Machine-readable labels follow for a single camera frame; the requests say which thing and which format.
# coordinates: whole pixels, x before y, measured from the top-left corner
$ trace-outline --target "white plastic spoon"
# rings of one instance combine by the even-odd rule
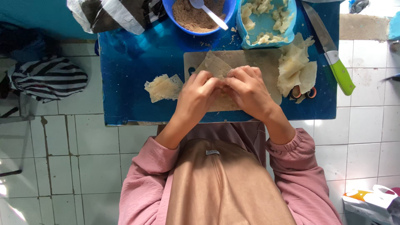
[[[194,8],[197,9],[203,9],[209,17],[212,18],[212,20],[214,20],[214,22],[220,26],[220,28],[227,30],[228,26],[226,25],[226,23],[221,20],[217,15],[215,15],[211,10],[209,10],[205,5],[204,5],[204,0],[190,0],[190,3],[192,4],[192,6]]]

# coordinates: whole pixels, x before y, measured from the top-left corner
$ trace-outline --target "striped cloth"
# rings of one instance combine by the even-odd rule
[[[46,103],[61,100],[86,87],[88,75],[64,57],[16,64],[8,72],[11,88]]]

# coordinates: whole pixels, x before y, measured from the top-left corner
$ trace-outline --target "pink sleeve cuff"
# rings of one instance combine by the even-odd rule
[[[285,145],[274,144],[268,139],[266,149],[286,169],[305,170],[318,166],[314,140],[303,128],[296,129],[293,140]]]
[[[178,159],[179,145],[176,149],[168,149],[156,142],[154,137],[147,139],[132,161],[149,174],[168,172]]]

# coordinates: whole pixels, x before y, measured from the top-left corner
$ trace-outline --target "blue table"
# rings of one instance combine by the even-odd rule
[[[337,83],[324,51],[304,12],[297,3],[294,33],[303,38],[314,36],[315,44],[308,48],[310,61],[317,61],[318,71],[314,99],[295,104],[284,98],[280,105],[289,120],[334,119],[336,117]],[[339,44],[339,2],[311,4],[319,13],[333,41]],[[229,21],[235,27],[236,13]],[[237,32],[220,30],[203,37],[191,36],[180,30],[168,17],[152,23],[141,35],[124,29],[99,34],[100,62],[103,79],[104,120],[108,126],[125,125],[128,121],[165,122],[175,111],[176,101],[161,100],[151,103],[144,83],[155,76],[168,74],[184,80],[183,54],[208,50],[240,50],[242,39]],[[208,112],[201,120],[211,122],[239,122],[252,119],[243,111]]]

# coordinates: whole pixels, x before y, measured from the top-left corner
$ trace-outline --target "pink jacket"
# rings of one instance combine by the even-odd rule
[[[297,129],[285,145],[266,141],[275,183],[298,225],[339,225],[329,200],[324,170],[315,159],[314,140]],[[165,224],[177,149],[167,149],[149,137],[132,159],[122,185],[119,225]]]

